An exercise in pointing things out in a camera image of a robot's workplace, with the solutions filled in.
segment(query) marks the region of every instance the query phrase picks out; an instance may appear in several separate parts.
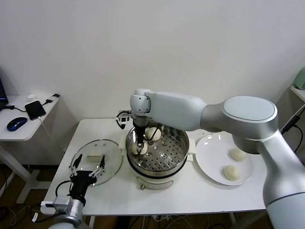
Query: white plate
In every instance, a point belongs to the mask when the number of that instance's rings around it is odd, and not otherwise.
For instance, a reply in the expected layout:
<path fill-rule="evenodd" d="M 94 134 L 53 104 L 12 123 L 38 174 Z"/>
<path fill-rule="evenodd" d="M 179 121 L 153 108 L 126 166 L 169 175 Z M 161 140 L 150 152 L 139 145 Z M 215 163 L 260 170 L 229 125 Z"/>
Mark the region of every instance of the white plate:
<path fill-rule="evenodd" d="M 196 146 L 196 160 L 202 171 L 211 179 L 224 185 L 241 185 L 247 181 L 253 170 L 253 164 L 249 157 L 238 162 L 231 158 L 230 150 L 237 148 L 234 144 L 232 135 L 227 132 L 212 134 L 203 137 Z M 225 166 L 232 165 L 238 167 L 241 177 L 232 181 L 223 174 Z"/>

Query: white table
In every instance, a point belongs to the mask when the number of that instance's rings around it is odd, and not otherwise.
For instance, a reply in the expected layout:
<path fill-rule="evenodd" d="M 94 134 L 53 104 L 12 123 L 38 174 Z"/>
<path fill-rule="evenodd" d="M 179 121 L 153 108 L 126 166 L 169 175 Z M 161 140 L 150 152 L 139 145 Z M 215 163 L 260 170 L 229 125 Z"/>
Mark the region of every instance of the white table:
<path fill-rule="evenodd" d="M 41 96 L 40 102 L 43 104 L 47 98 L 49 98 L 51 94 Z M 9 105 L 14 105 L 15 107 L 25 110 L 25 104 L 29 103 L 26 101 L 26 95 L 9 95 L 8 96 Z M 46 115 L 41 117 L 41 121 L 48 116 L 52 108 L 58 102 L 58 99 L 53 101 L 50 104 L 46 104 L 43 106 L 44 110 L 46 111 Z M 10 132 L 7 130 L 6 126 L 14 118 L 17 117 L 26 117 L 28 119 L 27 123 L 20 127 L 18 130 Z M 5 141 L 27 141 L 37 131 L 37 129 L 41 125 L 41 121 L 36 119 L 31 121 L 28 114 L 26 112 L 21 112 L 19 110 L 10 110 L 4 109 L 0 111 L 0 142 Z M 28 196 L 31 189 L 48 189 L 50 186 L 50 182 L 41 181 L 38 182 L 36 180 L 37 175 L 39 174 L 39 170 L 34 170 L 32 174 L 30 174 L 9 152 L 1 147 L 0 149 L 0 160 L 4 162 L 13 172 L 7 179 L 7 185 L 13 179 L 15 173 L 20 176 L 25 182 L 26 185 L 24 186 L 21 194 L 17 199 L 17 203 L 24 203 L 26 197 Z M 0 195 L 4 192 L 4 186 L 0 189 Z"/>
<path fill-rule="evenodd" d="M 114 119 L 84 119 L 71 140 L 45 201 L 55 199 L 55 188 L 69 180 L 68 166 L 74 154 L 86 143 L 96 139 L 111 139 L 119 142 L 125 130 L 117 127 Z M 190 138 L 203 136 L 203 131 L 188 132 Z M 174 184 L 164 190 L 141 190 L 132 175 L 126 157 L 119 172 L 107 183 L 89 187 L 83 214 L 88 216 L 110 215 L 167 215 L 216 212 L 238 212 L 265 209 L 263 184 L 266 166 L 260 155 L 250 155 L 254 170 L 252 177 L 239 187 L 216 184 L 207 178 L 195 162 L 186 162 L 177 174 Z M 67 195 L 69 184 L 59 188 L 60 195 Z M 52 208 L 41 208 L 44 214 L 53 214 Z"/>

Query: glass lid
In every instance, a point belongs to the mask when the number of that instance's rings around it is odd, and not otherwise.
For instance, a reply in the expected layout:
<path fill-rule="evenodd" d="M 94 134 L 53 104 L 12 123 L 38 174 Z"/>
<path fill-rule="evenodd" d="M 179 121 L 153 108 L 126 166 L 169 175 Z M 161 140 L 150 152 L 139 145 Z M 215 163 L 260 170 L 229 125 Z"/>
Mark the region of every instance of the glass lid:
<path fill-rule="evenodd" d="M 89 142 L 79 149 L 71 161 L 71 167 L 76 171 L 95 171 L 104 168 L 104 174 L 92 186 L 100 185 L 110 180 L 120 169 L 122 153 L 119 145 L 109 139 Z"/>

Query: blue mouse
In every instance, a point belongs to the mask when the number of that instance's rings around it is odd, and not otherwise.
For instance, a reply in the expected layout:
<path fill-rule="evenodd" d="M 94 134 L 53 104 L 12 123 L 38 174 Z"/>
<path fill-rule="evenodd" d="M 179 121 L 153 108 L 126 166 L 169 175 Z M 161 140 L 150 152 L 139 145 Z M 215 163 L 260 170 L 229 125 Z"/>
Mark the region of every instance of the blue mouse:
<path fill-rule="evenodd" d="M 15 130 L 18 130 L 19 127 L 23 126 L 27 121 L 28 121 L 28 119 L 26 117 L 18 117 L 18 118 L 11 120 L 8 123 L 6 128 L 9 131 L 15 131 Z"/>

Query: white robotic arm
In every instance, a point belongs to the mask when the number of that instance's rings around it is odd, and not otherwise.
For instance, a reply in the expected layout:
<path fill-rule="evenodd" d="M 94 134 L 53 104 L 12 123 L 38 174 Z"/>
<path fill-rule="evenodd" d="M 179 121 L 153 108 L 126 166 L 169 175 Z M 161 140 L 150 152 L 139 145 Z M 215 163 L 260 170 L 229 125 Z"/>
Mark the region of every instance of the white robotic arm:
<path fill-rule="evenodd" d="M 264 203 L 274 227 L 304 228 L 305 168 L 278 130 L 277 108 L 272 102 L 236 96 L 207 105 L 194 96 L 137 89 L 130 105 L 138 151 L 152 119 L 184 131 L 227 131 L 241 150 L 261 154 L 268 171 Z"/>

